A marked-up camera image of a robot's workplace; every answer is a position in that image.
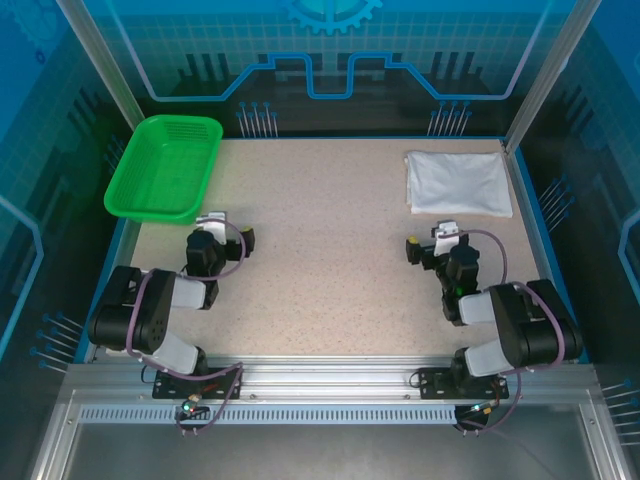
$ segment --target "folded white cloth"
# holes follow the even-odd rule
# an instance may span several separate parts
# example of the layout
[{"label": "folded white cloth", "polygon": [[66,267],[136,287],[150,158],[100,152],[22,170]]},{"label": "folded white cloth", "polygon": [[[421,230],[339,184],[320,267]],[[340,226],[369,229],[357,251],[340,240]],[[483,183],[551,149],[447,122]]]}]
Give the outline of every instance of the folded white cloth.
[{"label": "folded white cloth", "polygon": [[411,213],[513,216],[501,154],[413,151],[405,162]]}]

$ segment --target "black mounting bracket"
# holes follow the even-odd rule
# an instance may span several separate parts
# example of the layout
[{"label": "black mounting bracket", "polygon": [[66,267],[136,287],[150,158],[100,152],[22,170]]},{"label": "black mounting bracket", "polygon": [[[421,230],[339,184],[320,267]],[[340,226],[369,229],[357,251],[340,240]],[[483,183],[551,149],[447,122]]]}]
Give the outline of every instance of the black mounting bracket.
[{"label": "black mounting bracket", "polygon": [[422,400],[492,400],[509,398],[506,382],[497,375],[474,379],[474,385],[461,390],[449,367],[427,367],[416,372]]},{"label": "black mounting bracket", "polygon": [[[209,373],[216,373],[222,368],[209,368]],[[180,378],[173,377],[168,373],[161,371],[156,372],[156,379],[153,384],[153,392],[151,396],[155,400],[184,400],[196,393],[202,395],[203,400],[224,400],[233,384],[233,380],[236,378],[236,370],[216,377],[212,380],[203,382],[194,382],[191,380],[182,380]],[[231,400],[237,400],[240,398],[240,391],[242,385],[242,376],[238,385],[233,389],[231,394]]]}]

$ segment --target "green basket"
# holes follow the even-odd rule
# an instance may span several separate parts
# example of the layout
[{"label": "green basket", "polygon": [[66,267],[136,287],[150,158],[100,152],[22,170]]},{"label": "green basket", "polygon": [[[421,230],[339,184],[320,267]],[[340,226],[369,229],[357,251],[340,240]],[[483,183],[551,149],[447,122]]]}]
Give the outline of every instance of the green basket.
[{"label": "green basket", "polygon": [[138,127],[104,195],[117,217],[189,224],[198,216],[222,138],[206,117],[156,115]]}]

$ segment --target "glass panel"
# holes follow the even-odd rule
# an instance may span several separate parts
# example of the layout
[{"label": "glass panel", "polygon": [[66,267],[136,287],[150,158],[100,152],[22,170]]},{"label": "glass panel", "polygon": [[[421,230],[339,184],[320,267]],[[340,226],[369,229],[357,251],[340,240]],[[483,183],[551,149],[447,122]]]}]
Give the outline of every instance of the glass panel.
[{"label": "glass panel", "polygon": [[264,121],[272,114],[284,135],[459,136],[506,132],[573,4],[91,0],[88,7],[147,115],[213,116],[228,136],[275,135]]},{"label": "glass panel", "polygon": [[43,316],[84,324],[130,132],[55,2],[0,1],[0,40],[0,477],[20,479],[77,345]]},{"label": "glass panel", "polygon": [[602,2],[522,143],[604,386],[640,381],[639,22],[636,2]]}]

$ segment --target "beige work surface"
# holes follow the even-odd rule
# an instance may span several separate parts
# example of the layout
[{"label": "beige work surface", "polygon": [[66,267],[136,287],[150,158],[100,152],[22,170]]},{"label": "beige work surface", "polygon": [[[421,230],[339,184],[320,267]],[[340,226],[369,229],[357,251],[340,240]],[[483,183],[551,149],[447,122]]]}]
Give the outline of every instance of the beige work surface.
[{"label": "beige work surface", "polygon": [[[407,263],[405,239],[428,240],[443,219],[412,215],[406,205],[409,150],[488,153],[500,144],[223,141],[202,211],[227,211],[231,222],[253,226],[256,250],[220,281],[211,310],[172,310],[171,330],[209,354],[238,355],[453,354],[495,337],[495,326],[445,320],[435,274]],[[511,219],[453,218],[498,235],[508,278],[526,281],[537,269],[513,190],[511,201]],[[192,229],[143,225],[132,265],[180,270]],[[498,283],[498,248],[478,235],[471,245],[480,250],[480,288]]]}]

